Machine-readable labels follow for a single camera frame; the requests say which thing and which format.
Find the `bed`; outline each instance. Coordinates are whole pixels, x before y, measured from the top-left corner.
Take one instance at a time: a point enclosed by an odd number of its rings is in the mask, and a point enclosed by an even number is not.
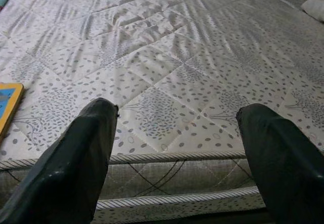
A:
[[[9,0],[0,82],[26,87],[0,205],[92,99],[119,105],[93,223],[264,207],[235,114],[261,103],[324,140],[324,25],[305,0]]]

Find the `striped piping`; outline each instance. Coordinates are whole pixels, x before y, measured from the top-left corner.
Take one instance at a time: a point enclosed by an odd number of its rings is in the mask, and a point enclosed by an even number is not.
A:
[[[115,199],[115,200],[99,200],[96,210],[103,210],[108,208],[122,208],[122,207],[135,207],[142,205],[159,205],[159,204],[176,204],[176,203],[188,203],[188,202],[201,202],[220,200],[226,198],[235,198],[245,195],[259,194],[257,187],[247,187],[236,190],[206,193],[206,194],[194,194],[194,195],[176,195],[176,196],[149,196],[138,197],[128,199]]]
[[[158,153],[142,155],[114,155],[109,164],[164,162],[175,160],[222,160],[246,158],[244,151],[237,152],[188,152],[188,153]],[[0,161],[0,170],[11,170],[32,167],[37,159]]]

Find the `book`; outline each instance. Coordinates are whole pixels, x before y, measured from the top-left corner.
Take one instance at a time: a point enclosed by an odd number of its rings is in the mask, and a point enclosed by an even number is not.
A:
[[[0,143],[14,116],[23,94],[20,83],[0,83]]]

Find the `mattress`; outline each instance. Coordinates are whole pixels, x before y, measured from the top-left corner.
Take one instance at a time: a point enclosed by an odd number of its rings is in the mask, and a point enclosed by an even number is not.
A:
[[[0,204],[104,97],[120,118],[93,223],[264,207],[240,107],[267,105],[323,149],[324,26],[304,1],[9,0],[0,81],[26,92],[0,146]]]

